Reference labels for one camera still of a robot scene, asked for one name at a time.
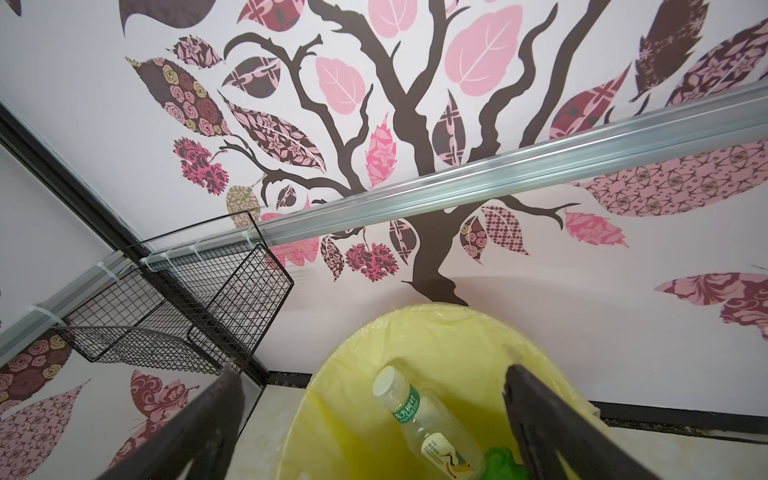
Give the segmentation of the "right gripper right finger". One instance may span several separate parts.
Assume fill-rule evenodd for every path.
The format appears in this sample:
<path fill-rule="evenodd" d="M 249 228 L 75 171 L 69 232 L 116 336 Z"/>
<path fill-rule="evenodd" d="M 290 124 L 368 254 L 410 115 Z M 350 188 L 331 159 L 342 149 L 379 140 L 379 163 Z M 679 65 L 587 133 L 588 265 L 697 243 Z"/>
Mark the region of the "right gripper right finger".
<path fill-rule="evenodd" d="M 655 479 L 522 365 L 506 372 L 509 424 L 530 479 Z"/>

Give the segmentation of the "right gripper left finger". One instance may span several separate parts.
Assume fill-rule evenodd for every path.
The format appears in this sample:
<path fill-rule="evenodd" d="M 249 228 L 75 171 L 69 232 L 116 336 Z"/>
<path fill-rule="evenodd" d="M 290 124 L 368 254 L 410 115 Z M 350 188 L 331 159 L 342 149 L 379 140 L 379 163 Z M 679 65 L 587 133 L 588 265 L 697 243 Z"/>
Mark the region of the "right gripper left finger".
<path fill-rule="evenodd" d="M 223 479 L 244 411 L 240 374 L 219 377 L 157 435 L 100 475 L 102 479 Z"/>

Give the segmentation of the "green bottle yellow cap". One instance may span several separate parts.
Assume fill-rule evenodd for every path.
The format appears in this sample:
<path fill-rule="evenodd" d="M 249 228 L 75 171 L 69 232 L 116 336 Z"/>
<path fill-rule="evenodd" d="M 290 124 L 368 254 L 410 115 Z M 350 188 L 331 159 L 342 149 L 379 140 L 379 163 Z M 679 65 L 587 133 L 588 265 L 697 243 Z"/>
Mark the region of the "green bottle yellow cap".
<path fill-rule="evenodd" d="M 493 447 L 485 453 L 485 469 L 480 480 L 527 480 L 526 468 L 518 464 L 512 451 L 506 447 Z"/>

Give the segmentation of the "clear bottle green cap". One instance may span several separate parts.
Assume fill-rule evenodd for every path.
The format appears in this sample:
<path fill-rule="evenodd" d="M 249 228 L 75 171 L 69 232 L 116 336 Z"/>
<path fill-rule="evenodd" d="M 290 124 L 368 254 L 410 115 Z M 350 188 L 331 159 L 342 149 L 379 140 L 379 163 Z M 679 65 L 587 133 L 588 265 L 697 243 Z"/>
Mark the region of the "clear bottle green cap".
<path fill-rule="evenodd" d="M 429 389 L 414 386 L 392 365 L 382 368 L 373 397 L 397 420 L 412 453 L 439 479 L 479 479 L 484 453 L 457 417 Z"/>

